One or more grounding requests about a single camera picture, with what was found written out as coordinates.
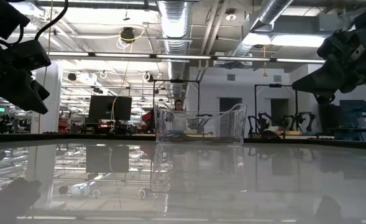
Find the person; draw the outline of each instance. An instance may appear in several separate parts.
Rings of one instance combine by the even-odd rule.
[[[178,99],[175,101],[175,111],[183,111],[183,102]]]
[[[175,108],[173,114],[169,117],[169,121],[172,122],[172,130],[174,131],[186,131],[187,124],[185,113],[183,112],[183,102],[180,99],[175,101]]]

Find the column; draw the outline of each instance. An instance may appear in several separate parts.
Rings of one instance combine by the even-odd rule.
[[[45,87],[50,96],[43,101],[48,109],[46,114],[32,112],[31,134],[57,132],[62,75],[63,71],[58,62],[52,62],[51,66],[47,67],[46,78],[45,68],[36,70],[36,80]],[[28,181],[39,180],[42,183],[39,189],[41,198],[35,204],[35,208],[50,206],[56,150],[55,144],[29,148],[25,177]]]

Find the pipe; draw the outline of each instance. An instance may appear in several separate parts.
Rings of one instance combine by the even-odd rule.
[[[201,51],[199,52],[200,55],[202,55],[205,51],[205,47],[206,47],[206,44],[208,43],[208,38],[209,38],[209,35],[210,35],[210,31],[212,29],[212,26],[213,26],[213,22],[214,22],[214,18],[216,16],[216,13],[217,13],[217,7],[219,5],[219,2],[214,0],[213,1],[213,5],[212,5],[212,13],[210,15],[210,20],[207,24],[207,28],[206,28],[206,31],[205,31],[205,35],[204,35],[204,38],[203,38],[203,41],[202,41],[202,46],[201,46]]]
[[[208,48],[206,49],[206,55],[210,54],[210,51],[212,50],[214,41],[216,40],[217,33],[219,32],[221,21],[224,19],[224,16],[222,16],[222,15],[224,15],[226,13],[228,3],[229,3],[228,0],[224,0],[223,4],[221,6],[220,16],[217,19],[216,25],[214,26],[214,30],[213,30],[212,36],[210,38]]]
[[[257,11],[257,18],[253,22],[249,33],[242,39],[242,42],[231,52],[230,56],[234,57],[245,57],[253,45],[246,44],[250,38],[250,33],[264,25],[274,23],[283,13],[283,11],[293,2],[294,0],[264,0],[262,7]]]
[[[161,27],[163,37],[186,39],[190,27],[190,2],[183,1],[159,1],[158,8],[162,15]],[[182,55],[188,52],[186,41],[163,41],[167,54]],[[168,62],[169,79],[186,80],[188,78],[187,64],[182,62]],[[175,98],[180,96],[179,86],[172,86],[172,94]]]

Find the yellow cable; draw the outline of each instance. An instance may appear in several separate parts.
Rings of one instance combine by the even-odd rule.
[[[138,37],[134,37],[133,39],[125,39],[125,38],[123,38],[122,36],[121,36],[121,33],[122,33],[122,31],[120,31],[119,32],[119,37],[122,39],[122,40],[125,40],[125,41],[133,41],[133,40],[137,40],[138,38],[140,38],[140,37],[142,37],[143,36],[143,34],[144,34],[144,30],[141,32],[141,34],[138,36]]]
[[[132,50],[133,50],[133,42],[131,43],[130,45],[130,53],[132,53]],[[122,80],[122,84],[121,84],[121,88],[119,89],[118,91],[118,94],[116,95],[114,101],[112,102],[112,108],[111,108],[111,121],[114,120],[114,107],[115,107],[115,102],[119,96],[119,94],[121,94],[121,91],[122,91],[122,87],[123,87],[123,84],[125,83],[125,79],[126,79],[126,74],[127,74],[127,69],[129,68],[129,61],[127,61],[127,65],[126,65],[126,69],[125,69],[125,74],[123,76],[123,80]]]
[[[53,20],[53,0],[50,2],[50,21]],[[50,52],[50,45],[51,45],[51,36],[52,36],[52,27],[50,26],[48,28],[48,42],[47,42],[47,45],[48,45],[48,49],[47,49],[47,53],[49,54]],[[44,74],[44,78],[43,78],[43,87],[45,88],[46,87],[46,76],[47,76],[47,67],[45,67],[45,74]],[[38,134],[40,134],[40,117],[41,117],[41,114],[39,114],[39,117],[38,117]]]

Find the ceiling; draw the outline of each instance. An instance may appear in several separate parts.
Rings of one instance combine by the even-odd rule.
[[[199,0],[193,3],[190,19],[190,54],[199,54],[203,38],[206,32],[206,18],[210,12],[214,0]],[[109,1],[90,1],[91,3],[84,3],[83,1],[70,1],[72,4],[68,8],[67,13],[56,26],[53,26],[53,31],[50,34],[44,33],[39,41],[44,48],[49,51],[70,51],[70,52],[132,52],[132,53],[147,53],[147,54],[164,54],[163,42],[157,37],[162,36],[162,28],[160,26],[160,14],[157,11],[144,11],[133,9],[110,9]],[[211,48],[211,54],[216,52],[228,52],[233,50],[241,39],[241,27],[245,21],[245,15],[253,13],[260,8],[262,1],[252,0],[230,0],[227,8],[234,9],[235,20],[228,21],[225,18],[221,20],[221,26],[217,32],[217,38]],[[50,1],[36,1],[37,7],[45,9],[45,16],[30,16],[31,24],[24,31],[23,41],[33,39],[39,27],[44,26],[50,15]],[[62,10],[62,1],[55,1],[52,9],[53,18]],[[298,16],[298,19],[306,17],[316,17],[320,14],[331,12],[332,9],[352,10],[359,7],[366,6],[366,1],[307,1],[297,0],[290,7],[288,7],[283,15]],[[132,27],[136,37],[132,45],[122,46],[119,42],[119,33],[123,27]],[[18,38],[19,31],[7,40],[14,42]],[[316,47],[292,47],[292,46],[277,46],[267,45],[263,48],[252,48],[249,52],[256,57],[278,57],[278,58],[307,58],[317,59]],[[128,95],[128,90],[121,90],[117,87],[146,87],[145,90],[131,90],[130,95],[147,96],[143,102],[139,99],[139,103],[145,103],[144,106],[151,107],[152,95],[151,83],[143,80],[143,75],[146,73],[152,74],[158,79],[168,79],[168,64],[164,61],[154,62],[127,62],[127,61],[100,61],[100,60],[61,60],[60,65],[64,69],[63,85],[102,85],[112,86],[107,89],[108,95]],[[286,68],[290,64],[268,64],[267,68]],[[262,68],[263,63],[254,63],[252,68]],[[82,77],[77,81],[69,81],[68,74],[80,73]],[[212,72],[205,74],[204,80],[211,80]],[[74,107],[83,108],[76,112],[87,113],[88,100],[85,100],[79,95],[91,95],[93,89],[82,88],[65,88],[62,90],[62,106],[69,109]],[[164,97],[167,101],[167,91],[161,90],[159,97]],[[68,106],[67,100],[73,100],[74,105]]]

